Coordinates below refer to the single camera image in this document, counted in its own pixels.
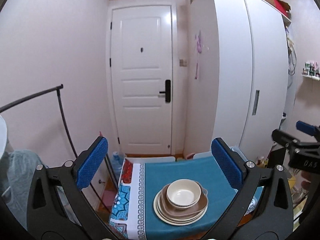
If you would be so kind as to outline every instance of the wardrobe door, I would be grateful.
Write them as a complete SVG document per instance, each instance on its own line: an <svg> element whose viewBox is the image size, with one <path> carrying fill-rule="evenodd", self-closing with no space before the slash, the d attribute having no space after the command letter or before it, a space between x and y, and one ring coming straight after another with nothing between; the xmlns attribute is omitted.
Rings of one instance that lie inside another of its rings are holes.
<svg viewBox="0 0 320 240"><path fill-rule="evenodd" d="M288 50L281 14L263 0L245 0L251 26L253 82L240 149L249 160L267 157L278 129L288 83Z"/></svg>
<svg viewBox="0 0 320 240"><path fill-rule="evenodd" d="M239 145L252 85L252 41L244 0L214 0L219 32L219 93L213 137Z"/></svg>

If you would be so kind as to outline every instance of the pink mat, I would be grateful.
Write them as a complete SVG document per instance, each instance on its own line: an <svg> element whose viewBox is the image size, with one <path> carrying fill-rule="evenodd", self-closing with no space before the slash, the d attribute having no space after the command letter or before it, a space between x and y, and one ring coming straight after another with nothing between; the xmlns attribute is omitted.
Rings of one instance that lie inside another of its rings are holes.
<svg viewBox="0 0 320 240"><path fill-rule="evenodd" d="M103 193L102 201L107 207L112 207L115 201L117 192L111 190L105 190Z"/></svg>

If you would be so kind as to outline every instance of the wall shelf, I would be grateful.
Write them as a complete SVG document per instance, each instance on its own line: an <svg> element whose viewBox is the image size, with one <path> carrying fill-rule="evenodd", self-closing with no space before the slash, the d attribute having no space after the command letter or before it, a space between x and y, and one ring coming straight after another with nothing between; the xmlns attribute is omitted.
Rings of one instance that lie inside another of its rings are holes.
<svg viewBox="0 0 320 240"><path fill-rule="evenodd" d="M284 25L285 26L287 26L287 27L289 27L289 25L291 24L291 20L287 17L287 16L285 16L282 12L280 12L277 8L275 8L279 13L281 13L281 15L282 15L282 20L283 20L283 22L284 22Z"/></svg>
<svg viewBox="0 0 320 240"><path fill-rule="evenodd" d="M312 78L313 80L320 81L320 78L319 78L319 77L316 77L316 76L310 76L310 75L304 75L304 74L301 74L301 76L307 77L307 78Z"/></svg>

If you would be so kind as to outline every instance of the blue gripper pad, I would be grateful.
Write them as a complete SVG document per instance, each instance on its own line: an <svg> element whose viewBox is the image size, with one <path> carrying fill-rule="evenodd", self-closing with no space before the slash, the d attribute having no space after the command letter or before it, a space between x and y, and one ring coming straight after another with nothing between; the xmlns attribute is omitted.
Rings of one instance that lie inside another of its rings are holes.
<svg viewBox="0 0 320 240"><path fill-rule="evenodd" d="M243 165L244 161L241 161L239 159L234 160L235 154L237 153L232 152L225 143L225 146L223 146L222 142L224 143L221 138L214 139L211 143L211 153L220 166L220 169L222 170L224 176L227 178L230 186L232 188L240 190L242 188L244 176L246 173L244 174L245 169L241 170L235 161L239 161L240 165Z"/></svg>
<svg viewBox="0 0 320 240"><path fill-rule="evenodd" d="M311 136L315 136L316 135L316 128L311 124L308 124L308 123L305 123L305 122L301 122L301 121L297 121L296 128L297 128L297 130L299 130L301 132L304 132L304 133L306 133L308 135L311 135Z"/></svg>
<svg viewBox="0 0 320 240"><path fill-rule="evenodd" d="M90 185L107 153L108 141L103 137L78 169L76 183L79 190Z"/></svg>

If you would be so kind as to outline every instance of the door handle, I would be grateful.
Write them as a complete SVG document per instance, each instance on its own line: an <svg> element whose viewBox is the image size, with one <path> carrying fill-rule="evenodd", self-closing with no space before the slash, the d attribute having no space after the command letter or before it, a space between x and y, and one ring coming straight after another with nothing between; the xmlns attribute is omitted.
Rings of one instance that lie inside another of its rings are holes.
<svg viewBox="0 0 320 240"><path fill-rule="evenodd" d="M159 91L160 94L165 94L165 102L171 102L171 80L167 79L165 81L165 91Z"/></svg>

